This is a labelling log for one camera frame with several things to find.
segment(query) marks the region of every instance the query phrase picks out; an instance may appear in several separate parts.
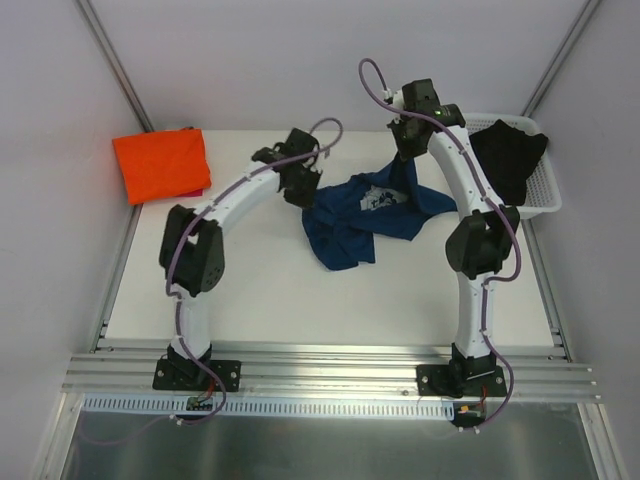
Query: white table surface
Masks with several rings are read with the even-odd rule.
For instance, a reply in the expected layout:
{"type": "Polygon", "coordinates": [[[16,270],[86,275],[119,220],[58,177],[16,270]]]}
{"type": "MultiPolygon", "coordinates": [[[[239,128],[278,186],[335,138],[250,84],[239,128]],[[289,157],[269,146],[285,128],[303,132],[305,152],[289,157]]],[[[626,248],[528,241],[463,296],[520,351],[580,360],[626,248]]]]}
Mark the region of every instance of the white table surface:
{"type": "MultiPolygon", "coordinates": [[[[250,156],[283,141],[287,132],[205,131],[213,187],[235,180],[250,156]]],[[[328,142],[332,132],[318,138],[328,142]]],[[[345,133],[324,162],[321,186],[377,171],[395,153],[390,133],[345,133]]],[[[431,157],[417,162],[420,183],[449,193],[431,157]]],[[[173,335],[173,305],[164,294],[158,253],[167,212],[206,197],[143,206],[106,332],[107,339],[166,339],[173,335]]],[[[427,221],[412,241],[375,237],[375,264],[328,271],[314,256],[300,210],[274,196],[225,236],[226,271],[207,295],[211,338],[217,341],[348,345],[447,345],[458,323],[458,289],[444,253],[458,224],[456,213],[427,221]]],[[[497,286],[494,338],[502,346],[552,346],[544,306],[525,237],[520,278],[497,286]]],[[[503,273],[513,271],[513,257],[503,273]]]]}

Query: metal floor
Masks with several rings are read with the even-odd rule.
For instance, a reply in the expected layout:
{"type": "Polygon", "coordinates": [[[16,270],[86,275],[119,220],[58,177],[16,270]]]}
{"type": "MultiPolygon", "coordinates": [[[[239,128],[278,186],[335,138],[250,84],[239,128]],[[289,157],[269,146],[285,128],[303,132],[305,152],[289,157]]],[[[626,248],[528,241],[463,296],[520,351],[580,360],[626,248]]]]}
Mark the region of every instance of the metal floor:
{"type": "MultiPolygon", "coordinates": [[[[83,431],[114,440],[152,417],[85,413],[83,431]]],[[[575,405],[512,404],[480,434],[444,421],[220,416],[160,422],[114,447],[74,437],[63,479],[597,479],[575,405]]]]}

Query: white wall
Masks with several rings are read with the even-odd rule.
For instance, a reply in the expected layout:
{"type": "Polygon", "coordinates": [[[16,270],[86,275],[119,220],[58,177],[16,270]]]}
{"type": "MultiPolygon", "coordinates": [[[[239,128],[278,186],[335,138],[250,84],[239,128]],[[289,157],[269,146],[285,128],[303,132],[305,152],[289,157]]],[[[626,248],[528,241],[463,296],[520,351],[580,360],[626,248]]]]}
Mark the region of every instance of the white wall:
{"type": "Polygon", "coordinates": [[[381,131],[389,116],[360,86],[362,57],[393,88],[432,77],[463,111],[519,114],[584,1],[94,4],[157,129],[284,130],[334,115],[381,131]]]}
{"type": "Polygon", "coordinates": [[[95,325],[128,215],[112,137],[139,131],[71,0],[0,6],[0,478],[29,474],[95,325]]]}
{"type": "Polygon", "coordinates": [[[609,0],[536,115],[564,206],[535,222],[578,360],[640,478],[640,3],[609,0]]]}

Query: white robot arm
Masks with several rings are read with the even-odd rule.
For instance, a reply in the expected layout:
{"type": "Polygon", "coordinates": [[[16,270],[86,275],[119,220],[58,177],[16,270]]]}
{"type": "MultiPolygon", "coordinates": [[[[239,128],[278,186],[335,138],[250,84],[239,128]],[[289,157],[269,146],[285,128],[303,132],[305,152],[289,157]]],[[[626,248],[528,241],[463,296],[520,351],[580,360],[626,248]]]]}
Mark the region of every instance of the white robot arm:
{"type": "MultiPolygon", "coordinates": [[[[418,158],[427,151],[434,156],[451,188],[460,217],[459,226],[446,243],[447,259],[458,277],[460,301],[452,360],[448,367],[435,365],[433,369],[422,370],[428,374],[429,381],[426,382],[428,391],[423,385],[421,394],[476,395],[480,387],[487,384],[491,386],[490,396],[504,396],[506,391],[492,395],[496,383],[504,382],[495,382],[496,375],[502,376],[502,370],[497,367],[496,355],[487,344],[492,332],[494,291],[487,280],[500,271],[509,255],[513,237],[508,234],[504,222],[508,221],[513,234],[519,223],[518,211],[515,207],[501,205],[501,199],[491,189],[473,154],[463,116],[455,105],[440,105],[431,80],[405,85],[402,91],[390,94],[387,101],[398,111],[433,116],[448,127],[447,132],[440,131],[429,122],[403,115],[389,124],[401,158],[418,158]],[[461,149],[466,162],[462,160],[461,149]]],[[[192,357],[202,363],[210,361],[209,318],[201,297],[217,284],[224,272],[224,234],[254,206],[282,189],[290,203],[303,208],[312,205],[321,174],[315,168],[317,155],[313,161],[270,169],[283,157],[312,157],[313,152],[317,153],[318,142],[310,134],[294,129],[289,139],[278,145],[275,149],[257,152],[252,159],[258,164],[253,163],[233,188],[227,190],[230,193],[223,194],[222,198],[203,202],[191,210],[177,205],[170,212],[160,263],[169,284],[173,284],[174,294],[177,292],[182,312],[176,318],[176,337],[168,348],[166,361],[173,369],[173,375],[182,380],[157,382],[158,385],[154,381],[154,388],[160,383],[172,390],[178,389],[177,385],[184,386],[185,390],[206,386],[203,382],[208,378],[192,357]],[[263,172],[260,175],[254,174],[256,165],[263,172]],[[185,229],[193,222],[197,225],[190,233],[197,234],[197,242],[183,242],[180,247],[185,229]]],[[[417,374],[419,382],[420,378],[426,378],[420,366],[417,374]]]]}

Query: aluminum frame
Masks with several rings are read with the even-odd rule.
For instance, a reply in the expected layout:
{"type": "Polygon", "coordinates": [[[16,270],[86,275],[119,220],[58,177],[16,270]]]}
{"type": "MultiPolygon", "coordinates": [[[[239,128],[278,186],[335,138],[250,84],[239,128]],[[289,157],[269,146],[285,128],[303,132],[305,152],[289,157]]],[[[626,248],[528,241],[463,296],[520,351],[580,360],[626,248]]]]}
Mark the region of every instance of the aluminum frame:
{"type": "MultiPolygon", "coordinates": [[[[154,131],[91,0],[74,0],[100,48],[141,128],[154,131]]],[[[543,101],[558,72],[589,24],[602,0],[586,0],[567,35],[541,77],[523,110],[531,116],[543,101]]],[[[37,478],[59,478],[64,469],[85,392],[148,393],[155,362],[167,341],[106,340],[104,334],[113,309],[122,272],[137,225],[139,208],[132,215],[114,266],[113,277],[100,314],[91,354],[74,355],[63,384],[55,424],[45,455],[37,462],[37,478]]],[[[601,393],[592,370],[571,362],[565,330],[558,314],[535,231],[524,222],[536,277],[543,296],[554,347],[505,348],[516,375],[514,401],[571,402],[580,408],[591,453],[603,480],[627,479],[618,449],[612,439],[601,393]]],[[[447,347],[367,347],[278,344],[216,344],[216,358],[244,362],[243,392],[247,396],[299,398],[418,399],[414,367],[418,363],[445,362],[447,347]]]]}

